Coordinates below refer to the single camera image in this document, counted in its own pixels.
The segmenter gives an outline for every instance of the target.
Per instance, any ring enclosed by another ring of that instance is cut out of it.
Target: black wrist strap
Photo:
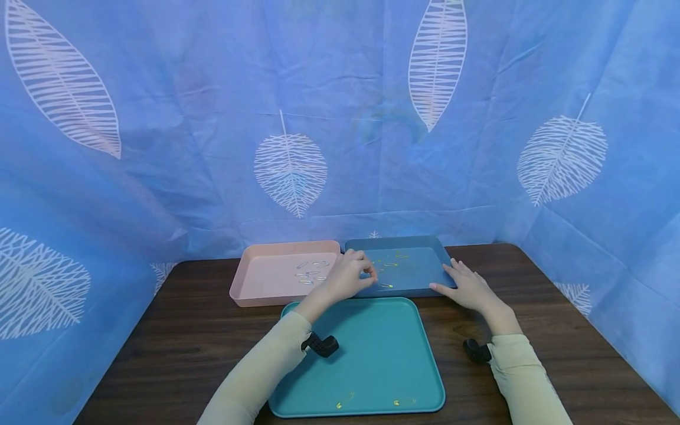
[[[474,363],[486,363],[491,360],[491,350],[489,350],[489,347],[486,344],[480,347],[475,339],[463,341],[463,349],[468,358]]]
[[[338,341],[332,335],[322,341],[316,333],[312,332],[309,338],[302,343],[300,348],[302,351],[311,348],[311,350],[319,356],[328,358],[340,348],[340,344],[338,344]]]

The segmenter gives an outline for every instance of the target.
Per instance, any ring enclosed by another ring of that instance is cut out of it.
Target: beige sleeve
[[[203,411],[199,425],[252,425],[279,381],[305,358],[311,325],[286,314],[231,370]]]
[[[513,425],[571,425],[529,340],[524,335],[500,335],[491,341],[491,370]]]

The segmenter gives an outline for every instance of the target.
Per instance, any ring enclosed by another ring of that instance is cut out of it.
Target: teal tray
[[[287,305],[282,317],[298,303]],[[280,418],[433,412],[446,394],[415,304],[405,298],[350,299],[313,330],[333,335],[329,358],[308,352],[269,398]]]
[[[378,284],[357,297],[438,296],[430,289],[432,282],[456,288],[441,268],[442,264],[451,264],[451,258],[435,236],[352,239],[345,243],[345,251],[350,248],[366,252],[378,270]]]

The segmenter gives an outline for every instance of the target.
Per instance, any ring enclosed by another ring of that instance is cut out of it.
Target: wooden table
[[[447,250],[482,274],[514,308],[574,424],[680,424],[519,248],[496,244]],[[228,291],[238,263],[178,265],[75,423],[195,424],[227,373],[276,323],[282,309],[234,304]],[[446,388],[442,410],[281,420],[265,406],[256,423],[510,424],[488,365],[471,363],[462,350],[467,338],[490,340],[481,318],[443,297],[414,301]]]

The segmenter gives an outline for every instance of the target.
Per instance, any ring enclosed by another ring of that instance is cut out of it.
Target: pink tray
[[[339,254],[336,241],[251,245],[243,251],[229,295],[239,307],[300,301],[322,283],[317,278],[326,277]]]

